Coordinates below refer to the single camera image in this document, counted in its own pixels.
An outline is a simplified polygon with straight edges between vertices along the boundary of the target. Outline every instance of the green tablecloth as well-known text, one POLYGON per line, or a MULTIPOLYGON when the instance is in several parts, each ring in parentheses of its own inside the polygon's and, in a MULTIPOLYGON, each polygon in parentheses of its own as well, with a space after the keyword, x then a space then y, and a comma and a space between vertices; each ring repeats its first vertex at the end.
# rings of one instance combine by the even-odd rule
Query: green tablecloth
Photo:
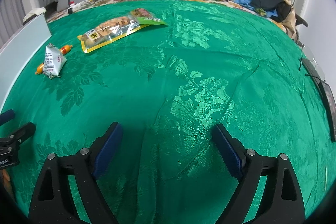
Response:
MULTIPOLYGON (((74 45, 62 78, 34 75, 42 47, 6 101, 4 111, 14 109, 16 119, 0 128, 4 135, 37 125, 11 169, 25 213, 46 156, 90 146, 113 121, 124 138, 99 186, 120 224, 215 223, 238 184, 211 142, 210 128, 220 122, 246 148, 289 156, 307 215, 329 189, 336 160, 325 109, 298 70, 300 49, 268 20, 217 4, 145 0, 85 10, 49 27, 49 42, 74 45), (168 26, 82 52, 77 35, 140 7, 168 26)), ((71 187, 87 220, 73 179, 71 187)))

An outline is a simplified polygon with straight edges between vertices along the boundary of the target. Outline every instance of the white snack packet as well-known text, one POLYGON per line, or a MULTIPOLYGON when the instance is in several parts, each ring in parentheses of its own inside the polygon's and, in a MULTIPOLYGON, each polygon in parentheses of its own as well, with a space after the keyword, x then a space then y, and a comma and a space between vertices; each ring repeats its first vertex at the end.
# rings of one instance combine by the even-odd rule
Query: white snack packet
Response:
POLYGON ((45 58, 43 73, 50 79, 60 77, 59 73, 67 59, 53 44, 49 43, 45 47, 45 58))

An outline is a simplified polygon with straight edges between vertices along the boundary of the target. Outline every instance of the orange sausage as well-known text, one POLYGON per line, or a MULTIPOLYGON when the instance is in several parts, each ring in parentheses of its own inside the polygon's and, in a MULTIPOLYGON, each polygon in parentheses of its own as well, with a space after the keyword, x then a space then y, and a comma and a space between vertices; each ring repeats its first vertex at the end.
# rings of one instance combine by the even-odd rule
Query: orange sausage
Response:
MULTIPOLYGON (((72 45, 65 45, 64 47, 60 48, 59 51, 63 54, 67 54, 69 51, 71 51, 72 45)), ((39 65, 36 69, 35 74, 36 75, 40 75, 43 73, 43 67, 44 67, 44 63, 42 63, 41 65, 39 65)))

